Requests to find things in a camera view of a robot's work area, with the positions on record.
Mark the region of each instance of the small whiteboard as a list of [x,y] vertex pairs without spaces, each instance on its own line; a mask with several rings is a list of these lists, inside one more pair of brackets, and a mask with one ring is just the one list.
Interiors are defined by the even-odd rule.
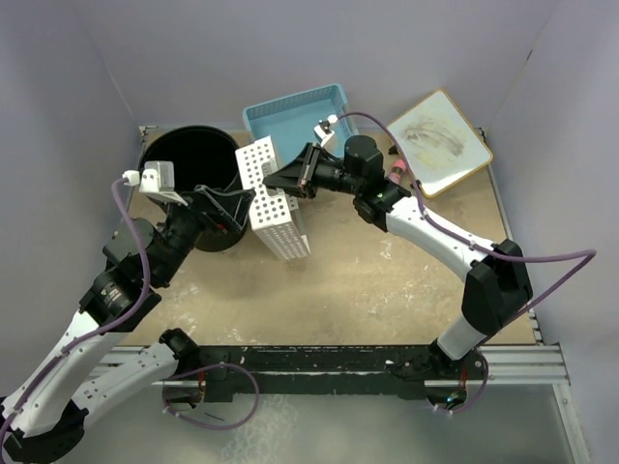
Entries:
[[492,152],[440,89],[397,118],[389,130],[430,198],[492,161]]

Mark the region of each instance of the gray wall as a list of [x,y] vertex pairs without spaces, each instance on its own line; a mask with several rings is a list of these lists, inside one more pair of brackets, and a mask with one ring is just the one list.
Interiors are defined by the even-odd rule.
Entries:
[[109,185],[138,141],[74,5],[0,0],[0,395],[49,351],[101,270],[119,217]]
[[[566,0],[490,125],[514,235],[528,254],[598,257],[538,311],[559,340],[596,462],[619,441],[619,4]],[[531,267],[538,292],[567,266]]]
[[444,86],[475,125],[558,0],[75,0],[139,124],[242,127],[250,104],[339,82],[390,121]]

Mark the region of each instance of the white rack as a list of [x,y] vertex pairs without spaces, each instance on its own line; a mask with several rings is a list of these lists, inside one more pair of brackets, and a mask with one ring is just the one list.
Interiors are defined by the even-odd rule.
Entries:
[[[250,207],[251,229],[279,258],[289,261],[310,255],[308,237],[300,232],[301,214],[296,198],[282,190],[265,188],[262,179],[278,169],[271,137],[256,140],[236,151],[243,189],[255,189]],[[293,213],[299,226],[293,220]]]

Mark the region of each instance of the floor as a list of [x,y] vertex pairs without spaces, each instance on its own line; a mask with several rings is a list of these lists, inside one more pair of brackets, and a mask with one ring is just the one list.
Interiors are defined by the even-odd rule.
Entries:
[[[246,134],[235,134],[240,145]],[[384,154],[386,137],[372,134]],[[386,156],[389,167],[395,157]],[[349,196],[321,190],[301,204],[311,257],[281,262],[250,231],[220,253],[193,251],[163,301],[125,340],[148,345],[180,327],[198,344],[430,343],[460,313],[463,284],[433,257],[365,224]],[[429,207],[472,233],[505,238],[484,169],[429,200]],[[139,193],[134,217],[162,212]],[[491,342],[533,343],[528,319]]]

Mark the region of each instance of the blue basket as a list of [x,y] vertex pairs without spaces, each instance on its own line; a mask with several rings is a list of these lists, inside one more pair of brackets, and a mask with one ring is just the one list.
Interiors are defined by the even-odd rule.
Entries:
[[[348,110],[348,100],[341,85],[332,84],[300,94],[249,106],[243,110],[245,127],[254,139],[271,135],[284,163],[294,160],[308,142],[315,142],[313,128],[330,114],[340,116]],[[346,118],[336,125],[338,148],[335,155],[343,157],[343,144],[359,132]]]

